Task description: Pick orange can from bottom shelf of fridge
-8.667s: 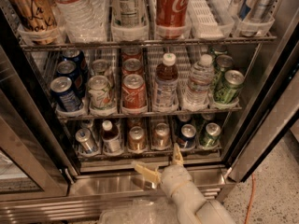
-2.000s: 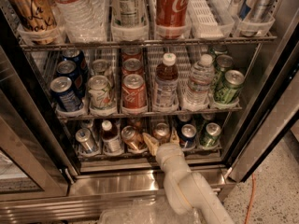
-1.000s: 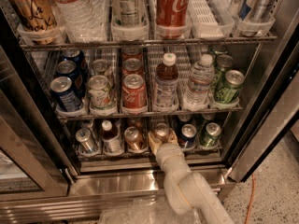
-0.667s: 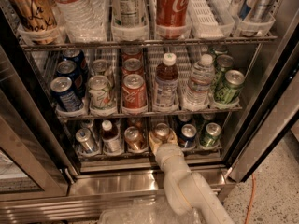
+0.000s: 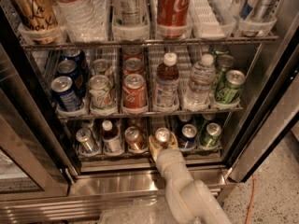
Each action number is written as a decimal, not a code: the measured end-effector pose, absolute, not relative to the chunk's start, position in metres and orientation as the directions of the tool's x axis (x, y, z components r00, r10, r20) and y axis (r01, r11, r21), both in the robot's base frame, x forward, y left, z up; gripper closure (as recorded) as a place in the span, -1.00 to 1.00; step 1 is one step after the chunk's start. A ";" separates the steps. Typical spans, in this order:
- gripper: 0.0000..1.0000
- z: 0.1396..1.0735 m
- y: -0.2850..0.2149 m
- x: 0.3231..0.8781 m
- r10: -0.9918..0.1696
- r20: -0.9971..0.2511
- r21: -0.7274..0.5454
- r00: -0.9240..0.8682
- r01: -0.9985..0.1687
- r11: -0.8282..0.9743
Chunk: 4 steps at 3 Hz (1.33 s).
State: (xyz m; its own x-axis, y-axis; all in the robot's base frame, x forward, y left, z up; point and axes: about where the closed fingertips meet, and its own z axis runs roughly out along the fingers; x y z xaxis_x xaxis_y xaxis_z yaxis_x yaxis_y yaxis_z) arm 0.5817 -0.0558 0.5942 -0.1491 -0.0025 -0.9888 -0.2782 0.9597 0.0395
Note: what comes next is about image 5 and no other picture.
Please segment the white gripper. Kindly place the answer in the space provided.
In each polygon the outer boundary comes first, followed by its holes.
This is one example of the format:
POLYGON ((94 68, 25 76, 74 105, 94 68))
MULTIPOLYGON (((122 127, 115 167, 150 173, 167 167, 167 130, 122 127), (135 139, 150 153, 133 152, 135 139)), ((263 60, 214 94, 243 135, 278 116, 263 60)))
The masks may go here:
POLYGON ((165 180, 180 180, 186 175, 185 160, 178 150, 178 140, 174 133, 171 133, 171 140, 169 147, 171 149, 164 149, 160 152, 160 148, 156 147, 154 138, 149 137, 149 152, 161 176, 165 180))

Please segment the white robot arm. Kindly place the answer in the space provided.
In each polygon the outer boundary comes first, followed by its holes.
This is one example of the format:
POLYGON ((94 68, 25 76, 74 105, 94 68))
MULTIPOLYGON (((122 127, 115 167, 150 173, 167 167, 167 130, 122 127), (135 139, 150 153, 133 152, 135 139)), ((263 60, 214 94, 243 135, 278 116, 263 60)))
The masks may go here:
POLYGON ((170 212, 179 224, 190 224, 197 217, 202 224, 232 224, 207 185, 193 179, 178 149, 162 148, 151 135, 149 151, 165 181, 170 212))

